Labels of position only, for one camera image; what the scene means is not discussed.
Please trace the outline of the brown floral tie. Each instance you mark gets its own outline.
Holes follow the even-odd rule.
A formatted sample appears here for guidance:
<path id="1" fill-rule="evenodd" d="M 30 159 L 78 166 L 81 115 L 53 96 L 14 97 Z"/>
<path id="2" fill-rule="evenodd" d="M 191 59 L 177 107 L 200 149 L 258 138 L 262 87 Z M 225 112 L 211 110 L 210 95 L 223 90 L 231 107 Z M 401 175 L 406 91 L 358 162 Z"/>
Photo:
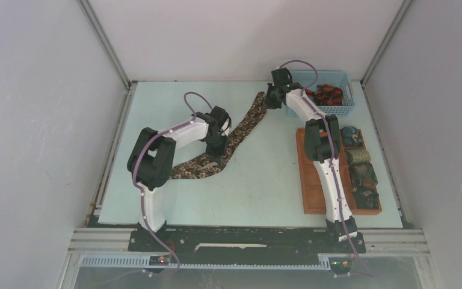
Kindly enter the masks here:
<path id="1" fill-rule="evenodd" d="M 259 92 L 244 118 L 229 133 L 226 149 L 226 164 L 218 166 L 215 158 L 203 153 L 189 161 L 173 167 L 170 179 L 204 179 L 222 172 L 230 162 L 239 145 L 261 123 L 267 113 L 263 102 L 265 92 Z"/>

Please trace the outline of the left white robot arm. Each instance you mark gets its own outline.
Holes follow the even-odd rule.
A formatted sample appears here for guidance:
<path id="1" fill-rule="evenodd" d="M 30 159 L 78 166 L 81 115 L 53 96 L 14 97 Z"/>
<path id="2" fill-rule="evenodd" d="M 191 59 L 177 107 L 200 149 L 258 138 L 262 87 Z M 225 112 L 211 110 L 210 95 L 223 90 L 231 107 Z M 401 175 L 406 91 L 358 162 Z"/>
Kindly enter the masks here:
<path id="1" fill-rule="evenodd" d="M 150 250 L 160 250 L 166 243 L 166 234 L 159 230 L 165 223 L 161 187 L 170 179 L 176 150 L 200 141 L 206 145 L 203 156 L 208 159 L 202 167 L 220 168 L 231 124 L 228 112 L 215 106 L 209 113 L 193 113 L 187 121 L 164 131 L 147 127 L 140 132 L 127 168 L 132 174 L 132 184 L 140 190 L 140 224 L 148 229 L 143 243 Z"/>

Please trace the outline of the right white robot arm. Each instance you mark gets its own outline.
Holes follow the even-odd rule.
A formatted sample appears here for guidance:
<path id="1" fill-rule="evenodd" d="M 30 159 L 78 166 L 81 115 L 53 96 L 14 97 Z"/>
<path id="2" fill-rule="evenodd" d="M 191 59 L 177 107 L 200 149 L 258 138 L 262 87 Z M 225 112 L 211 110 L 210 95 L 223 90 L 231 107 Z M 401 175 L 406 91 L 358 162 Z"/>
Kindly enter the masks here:
<path id="1" fill-rule="evenodd" d="M 327 115 L 309 99 L 306 89 L 294 82 L 290 71 L 277 68 L 271 72 L 264 106 L 290 108 L 305 123 L 303 148 L 319 176 L 326 208 L 325 242 L 335 252 L 344 250 L 358 235 L 356 221 L 345 197 L 339 170 L 340 136 L 336 116 Z"/>

